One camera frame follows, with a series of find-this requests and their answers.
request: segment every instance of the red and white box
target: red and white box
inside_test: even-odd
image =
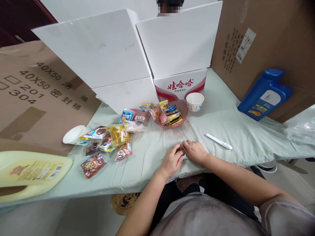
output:
[[[161,101],[186,99],[193,92],[203,94],[207,69],[199,69],[181,74],[154,79],[155,88]]]

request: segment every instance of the pink bowl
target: pink bowl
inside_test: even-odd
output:
[[[177,123],[176,125],[173,125],[173,126],[164,126],[161,124],[161,120],[160,119],[156,119],[154,122],[162,127],[162,128],[165,128],[165,129],[172,129],[172,128],[176,128],[178,126],[181,126],[185,120],[187,119],[187,115],[188,115],[188,107],[187,107],[187,104],[183,101],[183,100],[175,100],[175,101],[170,101],[168,103],[168,106],[171,107],[173,105],[176,105],[176,109],[178,109],[180,112],[181,112],[181,116],[182,116],[182,119],[183,121]]]

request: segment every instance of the black pants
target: black pants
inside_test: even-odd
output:
[[[247,217],[258,222],[257,217],[254,214],[254,206],[244,200],[238,193],[236,193],[229,185],[227,185],[222,179],[212,173],[204,173],[205,176],[205,191],[204,193],[210,197],[214,197],[231,207],[242,212]],[[183,193],[177,188],[175,182],[166,184],[160,199],[158,201],[157,209],[155,211],[149,235],[162,219],[169,205],[191,192],[200,192],[199,185],[190,185]]]

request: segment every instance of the table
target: table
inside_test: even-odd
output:
[[[87,159],[86,147],[75,146],[68,155],[73,158],[73,166],[53,189],[37,197],[0,204],[0,208],[44,199],[141,192],[160,166],[167,150],[187,139],[201,142],[211,154],[242,167],[274,159],[315,156],[315,140],[290,141],[283,134],[283,124],[268,117],[257,122],[239,112],[237,106],[240,101],[212,69],[208,69],[204,96],[201,110],[189,112],[186,122],[176,129],[163,129],[150,119],[146,132],[132,135],[135,154],[124,161],[115,163],[116,153],[105,153],[108,165],[88,180],[80,169]],[[98,125],[119,123],[119,118],[120,115],[102,103],[87,127],[93,129]],[[233,150],[206,138],[204,132],[229,143]],[[168,181],[204,171],[202,166],[185,160],[177,174]]]

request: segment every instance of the person's left hand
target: person's left hand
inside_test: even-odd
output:
[[[176,153],[176,150],[180,147],[181,145],[177,144],[174,147],[170,148],[162,161],[158,173],[161,174],[165,178],[165,180],[175,175],[181,163],[183,162],[184,152],[179,151]]]

